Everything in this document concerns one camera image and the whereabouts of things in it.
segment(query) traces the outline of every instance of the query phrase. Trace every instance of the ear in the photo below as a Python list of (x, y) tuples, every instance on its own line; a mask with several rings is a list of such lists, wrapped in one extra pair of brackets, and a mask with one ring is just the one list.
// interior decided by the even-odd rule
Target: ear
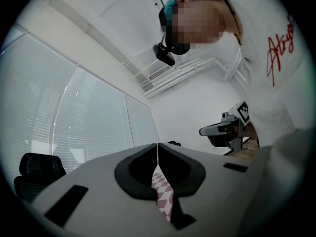
[(175, 0), (176, 4), (180, 4), (180, 3), (186, 3), (189, 2), (190, 0)]

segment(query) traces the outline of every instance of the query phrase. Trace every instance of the red cursive lettering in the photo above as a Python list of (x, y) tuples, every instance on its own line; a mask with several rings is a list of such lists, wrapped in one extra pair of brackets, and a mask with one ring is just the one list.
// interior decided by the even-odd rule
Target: red cursive lettering
[(274, 66), (277, 64), (278, 71), (281, 71), (281, 62), (280, 56), (282, 56), (286, 51), (286, 45), (288, 45), (288, 52), (292, 53), (294, 50), (293, 45), (293, 34), (294, 34), (294, 22), (290, 19), (290, 15), (287, 16), (288, 25), (287, 25), (287, 33), (282, 35), (281, 37), (276, 34), (276, 45), (273, 42), (271, 37), (268, 37), (268, 45), (269, 51), (267, 55), (267, 76), (272, 75), (272, 85), (275, 86), (275, 76), (274, 76)]

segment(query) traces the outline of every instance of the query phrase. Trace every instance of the neck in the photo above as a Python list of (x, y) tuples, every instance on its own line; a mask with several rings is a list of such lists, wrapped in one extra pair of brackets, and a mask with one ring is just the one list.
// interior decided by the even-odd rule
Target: neck
[(236, 19), (233, 16), (229, 6), (226, 4), (225, 0), (212, 0), (211, 2), (223, 16), (225, 22), (225, 32), (233, 34), (239, 33)]

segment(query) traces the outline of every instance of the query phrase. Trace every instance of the pink and white checkered fabric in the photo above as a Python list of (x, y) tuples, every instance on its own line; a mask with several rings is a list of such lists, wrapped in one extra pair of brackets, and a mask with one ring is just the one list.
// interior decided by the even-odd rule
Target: pink and white checkered fabric
[(159, 165), (157, 165), (152, 180), (152, 188), (157, 190), (158, 209), (166, 217), (167, 221), (171, 219), (173, 189), (162, 173)]

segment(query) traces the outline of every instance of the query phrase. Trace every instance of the chair backrest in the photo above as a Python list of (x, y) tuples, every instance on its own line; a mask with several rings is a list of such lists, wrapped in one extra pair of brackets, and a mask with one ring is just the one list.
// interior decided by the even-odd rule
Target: chair backrest
[(18, 197), (32, 202), (48, 185), (66, 175), (61, 160), (57, 156), (26, 153), (20, 162), (20, 173), (14, 179)]

